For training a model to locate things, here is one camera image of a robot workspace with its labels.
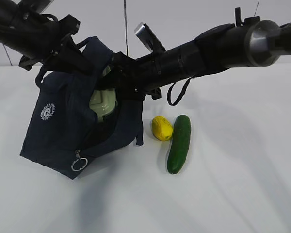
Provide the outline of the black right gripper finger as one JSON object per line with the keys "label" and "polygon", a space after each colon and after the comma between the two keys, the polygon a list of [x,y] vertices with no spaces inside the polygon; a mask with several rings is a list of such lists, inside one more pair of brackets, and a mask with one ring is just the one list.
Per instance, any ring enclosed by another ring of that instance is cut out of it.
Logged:
{"label": "black right gripper finger", "polygon": [[121,87],[120,77],[102,77],[97,82],[97,90],[117,89]]}

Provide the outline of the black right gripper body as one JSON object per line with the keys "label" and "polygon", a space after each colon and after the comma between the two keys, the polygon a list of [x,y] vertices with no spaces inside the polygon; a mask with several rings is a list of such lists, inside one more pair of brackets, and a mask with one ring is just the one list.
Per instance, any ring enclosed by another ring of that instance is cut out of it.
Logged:
{"label": "black right gripper body", "polygon": [[182,55],[180,50],[152,53],[132,59],[118,52],[112,57],[110,86],[128,92],[161,98],[159,88],[182,79]]}

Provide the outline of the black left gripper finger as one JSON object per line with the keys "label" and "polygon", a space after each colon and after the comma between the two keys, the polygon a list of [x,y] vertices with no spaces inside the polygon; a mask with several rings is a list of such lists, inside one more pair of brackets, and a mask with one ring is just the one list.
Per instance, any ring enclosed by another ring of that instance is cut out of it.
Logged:
{"label": "black left gripper finger", "polygon": [[88,42],[89,40],[83,40],[75,44],[73,40],[64,40],[61,43],[59,53],[55,59],[55,70],[66,73],[77,71],[85,75],[90,75],[94,69],[94,65],[80,51]]}

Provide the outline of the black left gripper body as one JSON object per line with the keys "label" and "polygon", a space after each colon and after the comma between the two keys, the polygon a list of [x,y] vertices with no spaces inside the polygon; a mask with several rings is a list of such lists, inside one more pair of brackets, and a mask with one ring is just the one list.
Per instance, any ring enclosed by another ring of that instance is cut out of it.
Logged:
{"label": "black left gripper body", "polygon": [[52,14],[41,14],[43,21],[40,29],[26,32],[22,39],[24,51],[19,61],[19,66],[31,70],[33,65],[42,63],[50,71],[55,71],[56,56],[64,40],[73,40],[72,35],[79,31],[80,21],[72,15],[67,15],[59,20]]}

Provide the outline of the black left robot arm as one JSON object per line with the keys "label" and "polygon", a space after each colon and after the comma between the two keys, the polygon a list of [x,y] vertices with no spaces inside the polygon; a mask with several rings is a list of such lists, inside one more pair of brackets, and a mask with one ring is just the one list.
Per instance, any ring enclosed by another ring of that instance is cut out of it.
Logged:
{"label": "black left robot arm", "polygon": [[72,36],[80,21],[68,14],[58,19],[44,13],[50,0],[0,0],[0,43],[22,54],[19,66],[27,71],[41,63],[47,71],[91,74],[94,66]]}

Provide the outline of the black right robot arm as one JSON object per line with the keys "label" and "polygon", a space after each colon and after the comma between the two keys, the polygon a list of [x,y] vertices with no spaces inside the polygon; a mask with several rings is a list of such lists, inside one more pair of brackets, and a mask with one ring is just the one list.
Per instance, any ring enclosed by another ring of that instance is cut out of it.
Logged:
{"label": "black right robot arm", "polygon": [[98,81],[97,89],[129,90],[157,99],[160,87],[181,80],[235,67],[267,67],[291,55],[291,22],[242,19],[240,8],[235,9],[234,23],[216,26],[169,50],[147,24],[139,24],[134,32],[150,53],[137,59],[115,53],[111,72]]}

